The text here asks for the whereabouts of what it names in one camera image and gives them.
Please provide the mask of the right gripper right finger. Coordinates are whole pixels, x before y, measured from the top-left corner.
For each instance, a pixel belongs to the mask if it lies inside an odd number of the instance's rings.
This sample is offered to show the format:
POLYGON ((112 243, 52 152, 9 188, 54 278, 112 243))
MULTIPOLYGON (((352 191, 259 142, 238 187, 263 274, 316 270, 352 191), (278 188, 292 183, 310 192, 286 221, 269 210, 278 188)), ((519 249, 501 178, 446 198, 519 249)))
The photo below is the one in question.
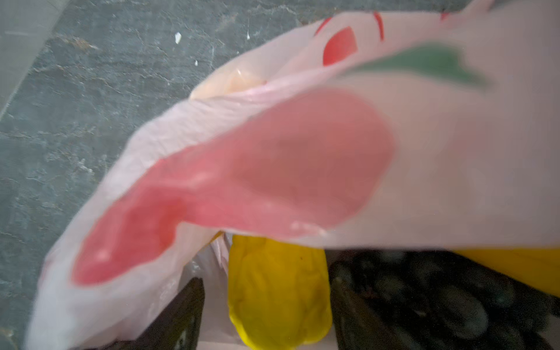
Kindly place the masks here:
POLYGON ((340 278, 330 284, 330 304, 340 350, 398 350, 404 344, 340 278))

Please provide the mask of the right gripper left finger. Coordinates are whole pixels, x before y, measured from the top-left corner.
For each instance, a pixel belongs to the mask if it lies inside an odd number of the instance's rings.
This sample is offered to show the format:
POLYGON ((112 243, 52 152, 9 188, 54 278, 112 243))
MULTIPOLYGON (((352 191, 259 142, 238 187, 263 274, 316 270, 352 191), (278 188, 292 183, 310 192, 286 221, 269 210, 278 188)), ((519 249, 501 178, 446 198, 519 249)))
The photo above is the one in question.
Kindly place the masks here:
POLYGON ((90 349, 196 349, 205 302, 204 281, 192 278, 153 319, 143 311, 118 324, 105 344, 90 349))

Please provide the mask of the yellow fake lemon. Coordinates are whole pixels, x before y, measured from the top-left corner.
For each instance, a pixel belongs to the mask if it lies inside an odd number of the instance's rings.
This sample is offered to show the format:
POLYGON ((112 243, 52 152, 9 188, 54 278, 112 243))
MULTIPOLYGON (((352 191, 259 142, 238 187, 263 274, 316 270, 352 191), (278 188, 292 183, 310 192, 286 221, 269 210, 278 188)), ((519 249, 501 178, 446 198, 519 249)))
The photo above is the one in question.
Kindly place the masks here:
POLYGON ((230 320, 250 349, 316 344, 332 327, 322 249, 234 236, 227 282, 230 320))

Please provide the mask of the pink plastic bag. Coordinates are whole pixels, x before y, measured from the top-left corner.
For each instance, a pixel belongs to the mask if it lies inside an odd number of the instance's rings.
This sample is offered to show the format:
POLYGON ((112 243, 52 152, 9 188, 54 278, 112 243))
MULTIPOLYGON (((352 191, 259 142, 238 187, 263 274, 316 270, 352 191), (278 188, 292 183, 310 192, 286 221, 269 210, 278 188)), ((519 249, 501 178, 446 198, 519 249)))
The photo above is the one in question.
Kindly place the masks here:
POLYGON ((153 320, 224 230, 317 248, 559 248, 559 3, 342 13, 144 124, 48 252, 25 347, 153 320))

